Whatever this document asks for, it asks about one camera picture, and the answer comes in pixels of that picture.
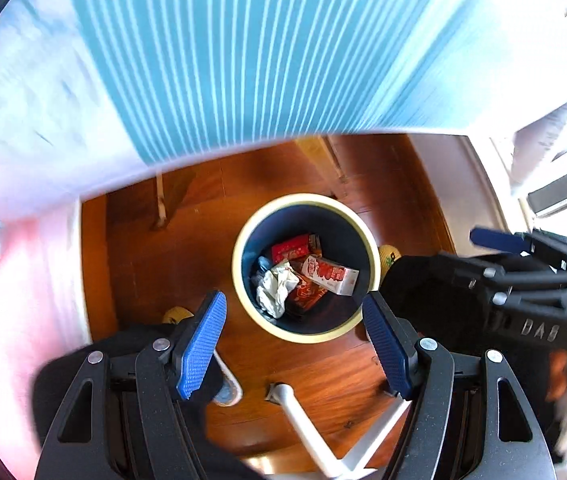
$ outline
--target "white chair base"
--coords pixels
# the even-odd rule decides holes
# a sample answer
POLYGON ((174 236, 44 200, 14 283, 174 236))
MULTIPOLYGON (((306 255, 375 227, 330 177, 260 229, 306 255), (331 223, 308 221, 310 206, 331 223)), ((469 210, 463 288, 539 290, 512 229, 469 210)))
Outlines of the white chair base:
POLYGON ((301 438, 303 446, 319 468, 316 473, 268 476, 276 480, 359 480, 360 478, 373 480, 376 476, 381 478, 383 471, 375 475, 375 469, 365 466, 410 405, 407 400, 397 397, 397 400, 379 416, 371 428, 359 439, 359 442, 339 460, 314 427, 306 412, 303 411, 289 384, 273 384, 266 400, 282 407, 283 413, 301 438))

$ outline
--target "crumpled paper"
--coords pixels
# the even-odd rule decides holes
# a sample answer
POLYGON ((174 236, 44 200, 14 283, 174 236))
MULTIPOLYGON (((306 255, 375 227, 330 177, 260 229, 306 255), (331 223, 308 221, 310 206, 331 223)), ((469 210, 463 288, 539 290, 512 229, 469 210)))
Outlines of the crumpled paper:
POLYGON ((275 319, 283 316, 288 294, 299 284, 288 260, 266 270, 256 287, 256 301, 261 308, 275 319))

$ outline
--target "pink wall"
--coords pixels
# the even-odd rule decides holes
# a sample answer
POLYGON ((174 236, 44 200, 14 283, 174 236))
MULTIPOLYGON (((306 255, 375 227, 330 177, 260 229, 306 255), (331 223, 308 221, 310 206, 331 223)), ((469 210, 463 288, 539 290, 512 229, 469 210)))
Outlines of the pink wall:
POLYGON ((0 458, 17 480, 39 457, 30 415, 36 371, 89 342, 78 204, 10 224, 0 259, 0 458))

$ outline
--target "white wall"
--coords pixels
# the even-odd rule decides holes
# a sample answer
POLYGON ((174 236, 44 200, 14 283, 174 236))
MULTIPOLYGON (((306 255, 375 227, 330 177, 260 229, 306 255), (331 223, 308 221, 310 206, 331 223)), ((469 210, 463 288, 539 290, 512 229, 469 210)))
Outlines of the white wall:
POLYGON ((80 257, 80 204, 4 228, 0 258, 0 459, 34 478, 40 446, 32 381, 49 360, 90 342, 80 257))
POLYGON ((467 136, 409 134, 439 199, 459 256, 485 254, 474 247, 474 226, 507 229, 494 189, 467 136))

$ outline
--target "trash can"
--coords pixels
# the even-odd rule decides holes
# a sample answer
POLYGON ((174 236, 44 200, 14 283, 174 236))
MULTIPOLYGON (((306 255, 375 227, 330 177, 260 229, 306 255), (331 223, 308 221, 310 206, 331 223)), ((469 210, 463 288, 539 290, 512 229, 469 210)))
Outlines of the trash can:
POLYGON ((248 315, 264 330, 287 341, 320 343, 351 330, 361 321, 361 301, 379 288, 381 263, 368 226, 337 200, 316 194, 292 194, 260 208, 246 222, 232 254, 234 288, 248 315), (327 292, 302 318, 284 315, 266 320, 257 309, 250 273, 257 258, 272 245, 300 234, 317 234, 323 256, 359 270, 352 296, 327 292))

